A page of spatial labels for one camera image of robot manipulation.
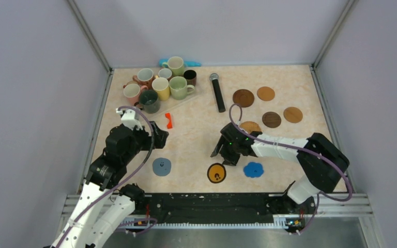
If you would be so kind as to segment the orange black smiley coaster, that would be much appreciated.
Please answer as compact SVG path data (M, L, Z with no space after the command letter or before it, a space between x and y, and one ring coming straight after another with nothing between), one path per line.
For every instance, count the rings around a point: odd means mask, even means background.
M221 183L226 179L226 169L220 163L212 164L207 170L207 178L211 183Z

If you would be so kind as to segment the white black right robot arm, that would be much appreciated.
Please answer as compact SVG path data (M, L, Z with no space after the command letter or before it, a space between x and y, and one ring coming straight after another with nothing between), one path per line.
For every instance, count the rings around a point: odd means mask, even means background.
M247 133L229 123L221 131L212 157L224 165L237 165L241 156L275 157L297 163L304 176L294 182L282 199L283 208L296 213L303 202L318 193L331 193L349 167L349 159L321 133L308 138L273 137L261 131Z

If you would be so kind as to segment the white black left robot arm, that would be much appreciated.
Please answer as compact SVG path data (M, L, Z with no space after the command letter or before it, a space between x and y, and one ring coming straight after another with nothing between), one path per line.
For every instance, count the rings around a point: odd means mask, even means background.
M120 182L127 165L140 152L162 149L169 136L154 121L147 132L140 124L110 130L102 154L90 165L80 198L51 247L103 247L131 213L145 207L144 191Z

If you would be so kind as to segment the grey smiley silicone coaster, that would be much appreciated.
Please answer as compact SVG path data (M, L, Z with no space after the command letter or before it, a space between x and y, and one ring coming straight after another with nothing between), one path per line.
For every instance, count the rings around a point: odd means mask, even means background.
M171 168L172 164L166 158L156 158L152 163L153 172L159 177L167 176L171 172Z

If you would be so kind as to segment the blue cloud shaped coaster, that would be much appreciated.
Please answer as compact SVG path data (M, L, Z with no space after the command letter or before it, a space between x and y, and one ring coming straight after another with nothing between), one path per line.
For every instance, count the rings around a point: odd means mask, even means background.
M249 162L243 168L244 175L249 178L259 178L263 175L264 169L262 164L256 162Z

